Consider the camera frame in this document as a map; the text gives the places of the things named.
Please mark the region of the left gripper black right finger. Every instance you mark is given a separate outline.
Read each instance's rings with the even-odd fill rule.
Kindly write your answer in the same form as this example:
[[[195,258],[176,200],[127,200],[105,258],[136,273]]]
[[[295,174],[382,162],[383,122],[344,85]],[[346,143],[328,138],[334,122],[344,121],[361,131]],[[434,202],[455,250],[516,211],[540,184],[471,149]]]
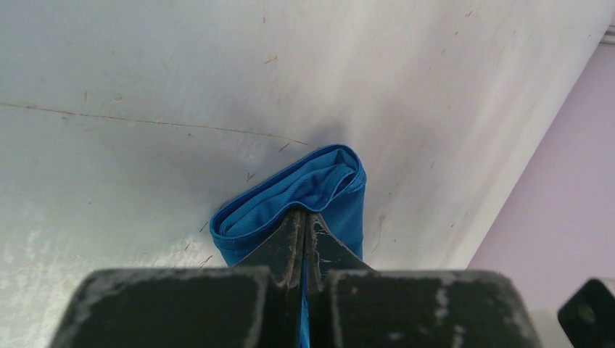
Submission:
[[[491,271],[374,270],[320,215],[305,227],[311,347],[539,347],[511,280]]]

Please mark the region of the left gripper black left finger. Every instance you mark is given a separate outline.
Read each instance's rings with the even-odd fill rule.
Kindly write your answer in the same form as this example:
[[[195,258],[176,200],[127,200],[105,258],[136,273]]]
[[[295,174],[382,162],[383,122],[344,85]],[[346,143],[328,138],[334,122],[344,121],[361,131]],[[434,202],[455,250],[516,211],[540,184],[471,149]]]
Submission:
[[[97,270],[52,347],[298,347],[306,214],[291,210],[230,268]]]

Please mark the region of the blue cloth napkin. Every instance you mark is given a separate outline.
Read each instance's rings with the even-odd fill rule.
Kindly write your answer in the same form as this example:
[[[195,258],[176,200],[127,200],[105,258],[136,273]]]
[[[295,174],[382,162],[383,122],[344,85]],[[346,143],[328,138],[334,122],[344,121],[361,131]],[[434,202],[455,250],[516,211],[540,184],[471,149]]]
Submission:
[[[336,284],[363,261],[366,172],[348,146],[317,149],[224,204],[210,233],[235,285],[253,281],[249,341],[341,347]]]

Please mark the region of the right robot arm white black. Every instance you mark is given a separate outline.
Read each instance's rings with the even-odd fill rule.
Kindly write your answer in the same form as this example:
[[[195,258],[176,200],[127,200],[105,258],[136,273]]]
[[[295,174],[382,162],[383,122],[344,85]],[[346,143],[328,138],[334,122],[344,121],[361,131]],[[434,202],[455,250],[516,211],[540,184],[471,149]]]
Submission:
[[[557,318],[573,347],[614,348],[614,279],[587,280]]]

